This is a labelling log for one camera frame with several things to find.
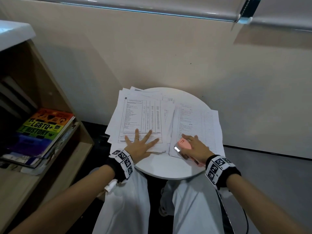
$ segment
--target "white pants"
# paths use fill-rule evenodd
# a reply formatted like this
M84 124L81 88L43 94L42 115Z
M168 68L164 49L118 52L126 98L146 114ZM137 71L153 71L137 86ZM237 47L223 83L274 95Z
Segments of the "white pants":
M160 202L174 215L173 233L224 234L216 191L203 173L168 181ZM106 194L93 234L147 234L149 212L147 180L134 170L126 184Z

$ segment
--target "forearm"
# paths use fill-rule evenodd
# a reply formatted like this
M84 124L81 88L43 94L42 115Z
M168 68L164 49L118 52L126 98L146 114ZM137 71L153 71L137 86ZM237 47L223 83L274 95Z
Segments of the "forearm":
M65 233L114 176L111 167L100 167L40 207L10 234Z
M260 233L306 233L287 213L243 177L233 174L228 177L226 184Z

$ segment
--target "roller blind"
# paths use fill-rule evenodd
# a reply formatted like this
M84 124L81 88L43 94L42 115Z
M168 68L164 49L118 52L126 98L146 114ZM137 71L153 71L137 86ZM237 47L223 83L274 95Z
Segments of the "roller blind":
M44 0L129 11L236 21L245 0Z
M312 0L261 0L251 23L312 30Z

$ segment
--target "black cable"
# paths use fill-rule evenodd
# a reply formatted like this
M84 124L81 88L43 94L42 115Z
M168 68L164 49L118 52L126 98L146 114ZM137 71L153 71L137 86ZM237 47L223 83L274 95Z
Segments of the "black cable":
M248 234L248 231L249 231L249 223L248 223L248 219L247 219L247 214L245 212L245 210L243 209L244 211L244 215L245 215L245 218L246 218L246 222L247 222L247 231L246 231L246 234Z

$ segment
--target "gray floor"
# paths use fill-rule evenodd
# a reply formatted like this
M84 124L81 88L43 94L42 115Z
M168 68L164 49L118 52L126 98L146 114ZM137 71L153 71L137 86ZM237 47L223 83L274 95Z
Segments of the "gray floor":
M242 175L309 230L312 230L312 161L224 148ZM224 199L236 234L246 233L242 208L234 197ZM249 219L249 234L259 233Z

